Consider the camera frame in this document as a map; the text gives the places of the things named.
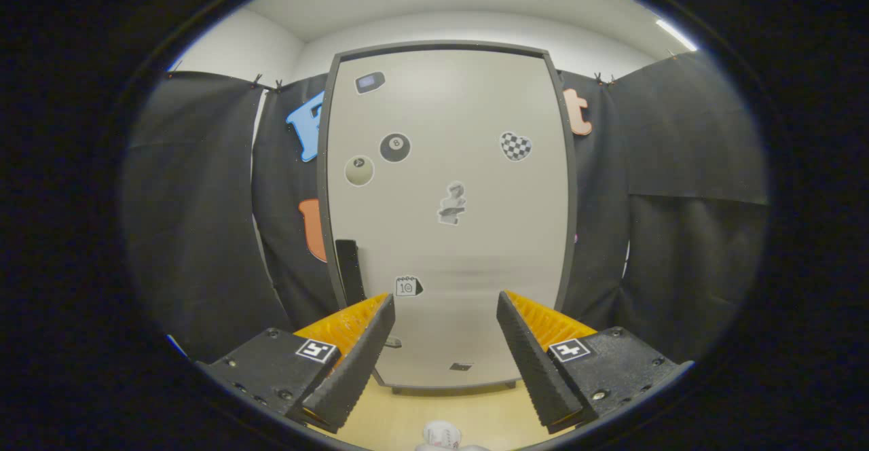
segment eight ball sticker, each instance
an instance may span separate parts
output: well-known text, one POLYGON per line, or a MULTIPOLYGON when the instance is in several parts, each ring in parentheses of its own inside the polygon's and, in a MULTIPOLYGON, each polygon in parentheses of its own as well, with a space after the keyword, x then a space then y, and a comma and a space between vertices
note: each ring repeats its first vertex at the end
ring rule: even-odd
POLYGON ((351 185, 364 187, 375 175, 375 164, 364 155, 351 157, 344 166, 344 175, 351 185))
POLYGON ((313 359, 313 361, 317 361, 318 363, 325 363, 328 361, 332 351, 335 351, 334 345, 319 342, 319 340, 308 339, 295 354, 303 358, 313 359))
POLYGON ((395 296, 417 296, 422 293, 422 284, 416 276, 395 278, 395 296))
POLYGON ((577 339, 565 340, 565 342, 553 344, 549 346, 549 351, 552 352, 552 354, 558 358, 558 361, 561 361, 562 363, 592 354, 589 348, 586 348, 585 344, 579 342, 577 339))
POLYGON ((401 162, 410 154, 410 141, 401 133, 390 133, 382 139, 380 151, 388 162, 401 162))

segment sticker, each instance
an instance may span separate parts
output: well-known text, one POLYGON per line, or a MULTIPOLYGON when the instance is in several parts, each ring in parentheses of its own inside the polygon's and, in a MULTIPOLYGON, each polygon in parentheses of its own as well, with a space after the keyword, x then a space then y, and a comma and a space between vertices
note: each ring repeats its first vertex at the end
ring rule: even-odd
POLYGON ((389 162, 401 162, 410 154, 410 141, 401 133, 390 133, 380 145, 381 156, 389 162))
POLYGON ((395 296, 417 296, 422 293, 422 284, 416 276, 395 278, 395 296))
POLYGON ((317 156, 317 139, 320 135, 320 111, 323 106, 323 95, 320 92, 314 98, 308 99, 304 105, 286 117, 286 124, 292 125, 301 142, 301 160, 308 162, 317 156))
POLYGON ((323 244, 323 230, 320 225, 320 200, 302 200, 299 203, 301 218, 305 222, 305 240, 308 252, 326 262, 326 244, 323 244))
POLYGON ((438 210, 438 222, 447 225, 459 225, 459 215, 465 213, 465 185, 459 181, 453 181, 447 186, 447 197, 441 200, 441 209, 438 210))
POLYGON ((500 135, 500 150, 506 155, 506 159, 518 162, 531 155, 531 139, 513 132, 503 132, 500 135))
POLYGON ((565 89, 564 104, 568 108, 571 132, 575 135, 589 135, 592 132, 592 122, 583 120, 583 108, 589 107, 589 102, 578 97, 575 89, 565 89))
POLYGON ((401 339, 398 337, 388 336, 383 345, 387 346, 387 348, 401 349, 401 339))
POLYGON ((581 343, 578 339, 552 344, 549 346, 549 351, 562 363, 592 354, 589 348, 586 348, 585 344, 581 343))
POLYGON ((351 185, 364 187, 375 175, 375 163, 364 155, 351 157, 344 166, 344 175, 351 185))
POLYGON ((313 361, 317 361, 318 363, 325 363, 328 361, 332 351, 335 351, 335 345, 308 339, 295 354, 303 358, 313 359, 313 361))
POLYGON ((385 82, 386 78, 383 77, 383 73, 380 73, 379 71, 377 73, 366 74, 362 77, 358 77, 356 80, 356 92, 359 94, 371 92, 378 89, 380 86, 383 86, 383 83, 385 82))

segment black object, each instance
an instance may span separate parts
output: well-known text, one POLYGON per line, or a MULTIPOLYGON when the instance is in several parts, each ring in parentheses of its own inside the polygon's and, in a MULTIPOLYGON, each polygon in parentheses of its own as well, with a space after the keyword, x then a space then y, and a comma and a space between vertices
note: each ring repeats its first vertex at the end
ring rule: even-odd
POLYGON ((676 369, 673 361, 622 327, 553 344, 547 354, 568 386, 599 416, 648 392, 676 369))
POLYGON ((578 240, 562 311, 590 327, 626 327, 674 361, 698 359, 745 299, 766 237, 750 101, 704 51, 617 86, 561 75, 595 127, 574 138, 578 240))
POLYGON ((379 71, 377 73, 370 73, 356 80, 356 91, 360 94, 370 92, 383 86, 385 82, 386 79, 383 77, 383 73, 379 71))
POLYGON ((693 365, 674 364, 622 327, 563 340, 544 353, 504 292, 496 314, 537 417, 549 433, 583 427, 624 405, 636 405, 634 399, 661 392, 693 365))
POLYGON ((556 433, 595 420, 597 414, 589 402, 568 386, 504 292, 498 295, 496 317, 519 374, 528 388, 540 425, 546 426, 549 433, 556 433))
POLYGON ((359 268, 359 251, 355 240, 339 238, 335 241, 335 258, 338 262, 338 274, 344 287, 344 297, 347 305, 365 300, 363 273, 359 268))
POLYGON ((305 399, 305 408, 317 418, 306 412, 302 415, 304 420, 333 433, 344 426, 350 411, 363 394, 394 324, 395 303, 393 295, 389 294, 369 321, 356 346, 335 368, 335 373, 305 399))
POLYGON ((241 399, 298 420, 301 402, 328 376, 341 357, 336 346, 315 342, 320 361, 300 355, 310 340, 267 329, 210 365, 199 368, 241 399))
POLYGON ((289 328, 251 221, 251 139, 261 90, 180 71, 132 127, 120 179, 140 300, 192 359, 211 362, 265 327, 289 328))
POLYGON ((317 197, 316 160, 302 162, 301 142, 286 115, 322 92, 326 74, 269 92, 263 104, 251 179, 253 211, 274 291, 298 330, 338 311, 329 268, 308 252, 301 201, 317 197))
POLYGON ((390 294, 336 368, 337 346, 274 328, 210 365, 198 365, 248 403, 336 433, 356 407, 394 324, 390 294))

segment billiard ball sticker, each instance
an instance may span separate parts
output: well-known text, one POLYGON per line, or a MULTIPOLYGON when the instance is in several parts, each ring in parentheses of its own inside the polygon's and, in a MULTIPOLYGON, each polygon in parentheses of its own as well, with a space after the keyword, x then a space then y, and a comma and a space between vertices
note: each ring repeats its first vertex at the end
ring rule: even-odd
POLYGON ((380 145, 381 156, 389 162, 401 162, 410 154, 410 141, 401 133, 390 133, 380 145))
POLYGON ((344 176, 355 187, 364 187, 369 184, 375 175, 375 164, 364 155, 351 157, 344 166, 344 176))

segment black fabric backdrop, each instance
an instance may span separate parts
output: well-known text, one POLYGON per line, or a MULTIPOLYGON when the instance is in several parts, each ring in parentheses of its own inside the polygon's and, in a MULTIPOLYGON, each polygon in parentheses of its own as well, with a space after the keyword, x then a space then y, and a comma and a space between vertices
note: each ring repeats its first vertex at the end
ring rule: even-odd
POLYGON ((212 362, 267 327, 289 328, 251 215, 251 141, 262 89, 176 73, 134 125, 121 216, 128 259, 155 320, 212 362))
POLYGON ((269 92, 254 145, 254 216, 274 289, 291 327, 299 329, 338 310, 326 263, 308 252, 302 200, 317 198, 316 161, 301 161, 301 142, 286 115, 326 86, 326 74, 269 92))
MULTIPOLYGON (((752 118, 702 52, 665 59, 621 77, 614 84, 601 84, 567 71, 559 74, 565 88, 575 89, 589 102, 583 116, 593 124, 590 135, 574 136, 578 242, 563 312, 598 329, 626 327, 676 361, 697 359, 735 315, 750 286, 763 245, 766 177, 763 151, 752 118), (622 278, 628 241, 630 260, 622 278)), ((224 185, 237 188, 224 187, 219 192, 223 195, 220 198, 211 196, 205 200, 202 194, 195 195, 193 200, 187 200, 199 203, 177 204, 172 212, 183 216, 182 212, 202 209, 212 215, 211 222, 218 221, 221 215, 237 213, 232 225, 238 230, 224 231, 223 238, 237 235, 242 242, 221 245, 217 248, 220 252, 208 256, 204 254, 208 251, 199 253, 196 244, 191 243, 187 247, 192 254, 190 268, 182 271, 203 269, 208 260, 212 266, 221 266, 217 272, 224 275, 223 286, 228 287, 232 284, 229 280, 233 280, 237 286, 245 286, 244 291, 221 297, 223 301, 218 306, 211 306, 217 303, 215 297, 205 297, 189 286, 191 281, 185 281, 184 286, 162 281, 160 276, 165 274, 161 272, 172 272, 171 265, 158 268, 159 262, 164 261, 158 261, 154 253, 149 254, 151 258, 144 260, 137 272, 143 273, 141 279, 146 286, 161 287, 150 288, 149 297, 153 306, 162 309, 159 320, 171 321, 168 327, 178 334, 191 330, 189 323, 183 324, 190 310, 216 321, 233 314, 245 333, 266 327, 266 320, 270 320, 267 325, 291 330, 304 327, 335 312, 338 305, 326 264, 308 252, 304 221, 298 211, 302 200, 317 198, 317 159, 301 161, 301 143, 285 120, 286 115, 323 90, 326 75, 267 93, 253 148, 250 189, 246 189, 245 167, 214 159, 227 154, 233 164, 251 160, 246 155, 251 150, 249 126, 253 125, 259 91, 254 92, 246 83, 234 79, 224 80, 220 85, 223 87, 215 90, 220 81, 216 79, 190 76, 164 83, 151 99, 150 111, 146 111, 142 120, 167 127, 164 132, 150 132, 159 136, 164 145, 155 149, 156 153, 147 154, 146 160, 131 163, 137 165, 139 181, 166 177, 162 179, 165 185, 158 190, 176 193, 174 200, 164 204, 183 198, 182 191, 211 191, 203 181, 223 178, 224 185), (183 87, 185 83, 193 88, 183 87), (203 86, 195 91, 201 96, 191 94, 196 86, 203 86), (203 105, 206 96, 215 101, 203 105), (160 118, 149 118, 148 113, 160 118), (182 137, 184 130, 204 133, 196 131, 217 127, 217 123, 244 124, 231 128, 233 133, 239 133, 234 139, 235 147, 226 141, 211 141, 209 147, 196 148, 204 155, 194 160, 184 159, 187 149, 168 144, 172 137, 182 137), (185 161, 183 167, 166 169, 179 160, 185 161), (190 161, 198 162, 192 166, 190 161), (155 175, 155 170, 160 170, 161 175, 155 175), (171 173, 182 171, 178 178, 168 180, 171 173), (249 209, 257 219, 274 290, 264 275, 261 260, 256 259, 254 229, 249 221, 242 220, 249 218, 245 217, 249 209), (235 259, 223 262, 229 260, 226 253, 230 249, 236 252, 235 259), (230 269, 231 275, 225 272, 229 266, 240 263, 246 266, 244 272, 248 277, 238 270, 230 269), (172 290, 180 290, 174 295, 174 305, 168 302, 172 290), (286 315, 276 314, 280 303, 274 299, 275 292, 286 315), (234 297, 245 302, 236 308, 235 302, 229 302, 234 297), (259 305, 266 315, 259 314, 259 305)), ((138 142, 134 144, 156 140, 146 139, 145 130, 136 136, 138 142)), ((153 193, 149 193, 148 202, 128 196, 125 203, 133 206, 159 204, 153 193)), ((136 217, 139 221, 133 222, 137 225, 131 228, 134 254, 144 249, 139 247, 142 241, 137 238, 143 235, 156 238, 150 232, 160 232, 162 229, 155 227, 164 225, 167 218, 174 218, 165 217, 166 209, 155 207, 141 213, 143 216, 136 217), (148 234, 136 234, 137 228, 148 234)), ((201 215, 189 218, 205 222, 201 215)), ((157 240, 151 244, 152 251, 160 250, 157 240)), ((213 349, 206 352, 209 356, 217 357, 223 353, 217 354, 218 349, 206 342, 210 330, 206 325, 202 322, 192 333, 184 333, 179 342, 191 346, 199 340, 209 351, 213 349)), ((243 342, 245 337, 221 340, 243 342)), ((218 346, 227 350, 234 347, 229 343, 218 346)))

